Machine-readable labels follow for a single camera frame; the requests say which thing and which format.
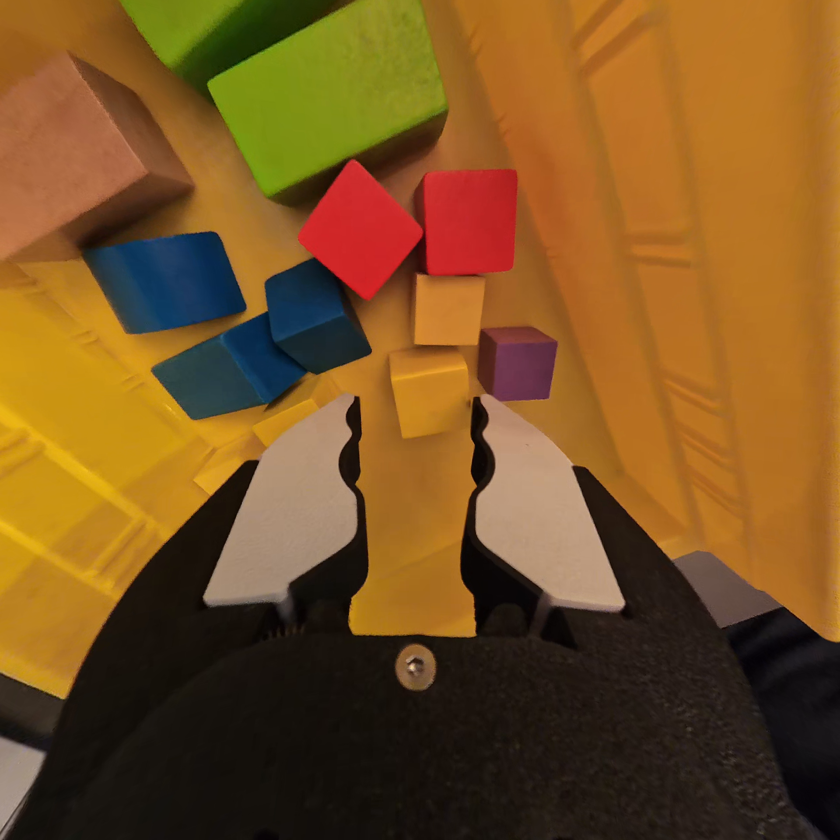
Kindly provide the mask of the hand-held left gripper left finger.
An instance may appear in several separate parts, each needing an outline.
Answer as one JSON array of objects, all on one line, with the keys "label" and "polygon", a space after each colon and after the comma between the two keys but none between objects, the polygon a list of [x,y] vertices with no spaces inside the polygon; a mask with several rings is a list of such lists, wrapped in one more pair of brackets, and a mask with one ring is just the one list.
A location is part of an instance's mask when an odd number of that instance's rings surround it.
[{"label": "hand-held left gripper left finger", "polygon": [[205,589],[206,609],[273,602],[285,630],[349,634],[367,583],[360,436],[360,396],[342,392],[267,449]]}]

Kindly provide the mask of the blue wooden cube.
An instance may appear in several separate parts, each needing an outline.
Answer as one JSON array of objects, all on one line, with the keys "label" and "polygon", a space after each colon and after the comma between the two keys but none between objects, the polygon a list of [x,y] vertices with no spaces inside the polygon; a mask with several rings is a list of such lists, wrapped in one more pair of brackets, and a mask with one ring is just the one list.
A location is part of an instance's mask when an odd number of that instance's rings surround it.
[{"label": "blue wooden cube", "polygon": [[347,282],[317,259],[267,281],[269,335],[310,376],[370,358]]}]

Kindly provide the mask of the purple wooden cube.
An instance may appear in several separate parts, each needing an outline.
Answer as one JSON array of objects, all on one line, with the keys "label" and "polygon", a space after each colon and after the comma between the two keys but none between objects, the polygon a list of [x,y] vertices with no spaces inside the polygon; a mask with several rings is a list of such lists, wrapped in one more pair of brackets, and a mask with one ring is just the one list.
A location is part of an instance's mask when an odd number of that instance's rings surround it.
[{"label": "purple wooden cube", "polygon": [[475,341],[475,383],[494,401],[549,401],[556,337],[538,327],[482,327]]}]

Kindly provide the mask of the blue wooden half cylinder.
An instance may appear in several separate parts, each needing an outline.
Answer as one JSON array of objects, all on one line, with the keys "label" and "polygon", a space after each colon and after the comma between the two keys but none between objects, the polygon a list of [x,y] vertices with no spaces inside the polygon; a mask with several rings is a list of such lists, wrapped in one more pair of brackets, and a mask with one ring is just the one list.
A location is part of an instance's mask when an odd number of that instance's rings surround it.
[{"label": "blue wooden half cylinder", "polygon": [[248,309],[218,234],[88,246],[82,261],[128,335],[193,327]]}]

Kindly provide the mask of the red wooden cube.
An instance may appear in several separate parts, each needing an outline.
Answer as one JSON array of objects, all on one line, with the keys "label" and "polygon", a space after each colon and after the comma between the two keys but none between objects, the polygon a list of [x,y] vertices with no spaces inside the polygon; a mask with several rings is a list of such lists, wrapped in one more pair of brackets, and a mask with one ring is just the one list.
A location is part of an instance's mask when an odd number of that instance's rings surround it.
[{"label": "red wooden cube", "polygon": [[423,224],[360,160],[349,160],[310,211],[299,242],[370,301],[423,242]]},{"label": "red wooden cube", "polygon": [[516,261],[516,188],[513,169],[424,170],[416,188],[423,274],[510,274]]}]

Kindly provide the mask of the yellow plastic bin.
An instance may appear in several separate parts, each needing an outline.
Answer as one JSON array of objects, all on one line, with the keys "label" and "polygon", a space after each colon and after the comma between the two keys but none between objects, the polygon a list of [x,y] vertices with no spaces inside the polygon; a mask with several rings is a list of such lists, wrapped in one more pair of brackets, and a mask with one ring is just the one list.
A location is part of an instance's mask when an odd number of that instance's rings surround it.
[{"label": "yellow plastic bin", "polygon": [[[559,341],[513,405],[670,554],[708,550],[840,641],[840,4],[424,0],[440,143],[383,173],[519,173],[482,325]],[[64,697],[119,594],[254,410],[148,376],[79,259],[0,267],[0,674]]]}]

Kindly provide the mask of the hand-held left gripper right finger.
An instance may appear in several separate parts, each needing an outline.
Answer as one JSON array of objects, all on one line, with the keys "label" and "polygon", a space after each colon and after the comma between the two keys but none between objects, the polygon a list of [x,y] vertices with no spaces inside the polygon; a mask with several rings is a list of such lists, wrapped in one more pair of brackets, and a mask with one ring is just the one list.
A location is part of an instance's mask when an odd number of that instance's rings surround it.
[{"label": "hand-held left gripper right finger", "polygon": [[620,613],[625,596],[584,507],[572,459],[494,396],[473,401],[473,495],[463,535],[463,583],[475,636],[516,625],[547,636],[556,612]]}]

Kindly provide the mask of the natural wooden rectangular block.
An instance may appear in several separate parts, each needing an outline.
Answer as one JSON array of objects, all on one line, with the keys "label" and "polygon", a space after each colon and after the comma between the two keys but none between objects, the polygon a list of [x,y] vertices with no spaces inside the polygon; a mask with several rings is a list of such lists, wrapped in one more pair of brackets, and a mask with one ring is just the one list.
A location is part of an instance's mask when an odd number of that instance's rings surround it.
[{"label": "natural wooden rectangular block", "polygon": [[193,194],[144,103],[60,51],[0,97],[0,259],[60,261]]}]

